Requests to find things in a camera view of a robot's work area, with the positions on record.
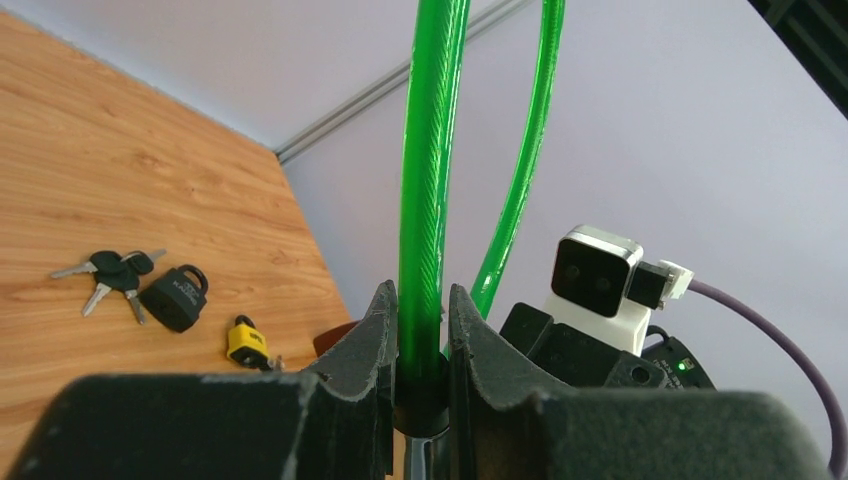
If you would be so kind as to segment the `green cable lock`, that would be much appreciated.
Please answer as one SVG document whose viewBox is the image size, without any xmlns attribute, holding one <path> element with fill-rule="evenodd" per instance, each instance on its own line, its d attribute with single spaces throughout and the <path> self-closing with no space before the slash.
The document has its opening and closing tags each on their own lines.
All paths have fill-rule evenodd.
<svg viewBox="0 0 848 480">
<path fill-rule="evenodd" d="M 405 440 L 407 479 L 446 479 L 448 362 L 440 341 L 453 135 L 468 30 L 467 1 L 418 5 L 403 134 L 398 258 L 395 428 Z M 528 115 L 513 177 L 471 289 L 490 312 L 532 186 L 557 71 L 564 1 L 542 5 Z"/>
</svg>

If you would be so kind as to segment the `yellow padlock keys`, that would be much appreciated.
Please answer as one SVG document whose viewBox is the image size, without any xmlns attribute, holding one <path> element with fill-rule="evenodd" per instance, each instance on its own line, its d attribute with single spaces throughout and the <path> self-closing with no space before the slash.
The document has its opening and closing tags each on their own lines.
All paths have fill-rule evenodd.
<svg viewBox="0 0 848 480">
<path fill-rule="evenodd" d="M 285 364 L 283 362 L 282 357 L 280 355 L 278 355 L 278 356 L 270 359 L 268 361 L 268 368 L 271 372 L 284 372 L 285 371 Z"/>
</svg>

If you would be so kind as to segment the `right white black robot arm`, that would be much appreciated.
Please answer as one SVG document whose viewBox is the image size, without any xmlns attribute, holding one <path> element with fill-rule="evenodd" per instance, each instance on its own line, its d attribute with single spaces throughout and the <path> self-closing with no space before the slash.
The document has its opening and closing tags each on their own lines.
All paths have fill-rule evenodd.
<svg viewBox="0 0 848 480">
<path fill-rule="evenodd" d="M 608 345 L 525 303 L 513 306 L 500 335 L 532 363 L 577 388 L 715 388 L 706 371 L 677 338 L 650 325 L 660 341 L 640 354 Z"/>
</svg>

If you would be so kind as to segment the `black padlock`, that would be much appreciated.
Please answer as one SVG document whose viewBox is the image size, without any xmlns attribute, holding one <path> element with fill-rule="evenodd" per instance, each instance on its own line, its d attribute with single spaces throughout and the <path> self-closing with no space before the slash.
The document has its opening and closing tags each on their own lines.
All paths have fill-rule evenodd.
<svg viewBox="0 0 848 480">
<path fill-rule="evenodd" d="M 163 326 L 183 333 L 198 321 L 207 304 L 209 282 L 198 267 L 184 264 L 169 269 L 139 294 L 141 304 Z"/>
</svg>

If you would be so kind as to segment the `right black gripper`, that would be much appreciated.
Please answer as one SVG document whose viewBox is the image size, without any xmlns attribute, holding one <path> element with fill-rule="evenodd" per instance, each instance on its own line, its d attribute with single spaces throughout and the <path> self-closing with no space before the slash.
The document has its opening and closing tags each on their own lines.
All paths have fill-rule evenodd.
<svg viewBox="0 0 848 480">
<path fill-rule="evenodd" d="M 517 303 L 499 334 L 536 366 L 575 388 L 670 386 L 654 363 L 610 346 L 526 303 Z"/>
</svg>

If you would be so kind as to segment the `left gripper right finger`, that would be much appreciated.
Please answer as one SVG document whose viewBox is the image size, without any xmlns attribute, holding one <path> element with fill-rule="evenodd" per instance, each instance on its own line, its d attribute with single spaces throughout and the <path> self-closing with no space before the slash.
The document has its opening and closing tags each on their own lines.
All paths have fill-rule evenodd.
<svg viewBox="0 0 848 480">
<path fill-rule="evenodd" d="M 449 295 L 453 479 L 826 479 L 791 410 L 756 392 L 573 388 Z"/>
</svg>

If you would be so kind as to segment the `yellow padlock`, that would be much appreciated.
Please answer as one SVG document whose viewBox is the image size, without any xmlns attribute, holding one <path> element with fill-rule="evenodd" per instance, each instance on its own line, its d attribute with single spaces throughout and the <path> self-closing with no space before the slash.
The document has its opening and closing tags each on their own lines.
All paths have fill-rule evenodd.
<svg viewBox="0 0 848 480">
<path fill-rule="evenodd" d="M 226 357 L 244 368 L 272 370 L 266 338 L 246 315 L 238 315 L 227 333 Z"/>
</svg>

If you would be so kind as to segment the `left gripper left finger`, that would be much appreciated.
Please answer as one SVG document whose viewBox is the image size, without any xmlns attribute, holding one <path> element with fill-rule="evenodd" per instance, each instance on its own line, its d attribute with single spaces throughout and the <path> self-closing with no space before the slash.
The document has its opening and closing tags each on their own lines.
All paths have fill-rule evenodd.
<svg viewBox="0 0 848 480">
<path fill-rule="evenodd" d="M 100 374 L 67 385 L 12 479 L 382 479 L 393 469 L 397 293 L 296 372 Z"/>
</svg>

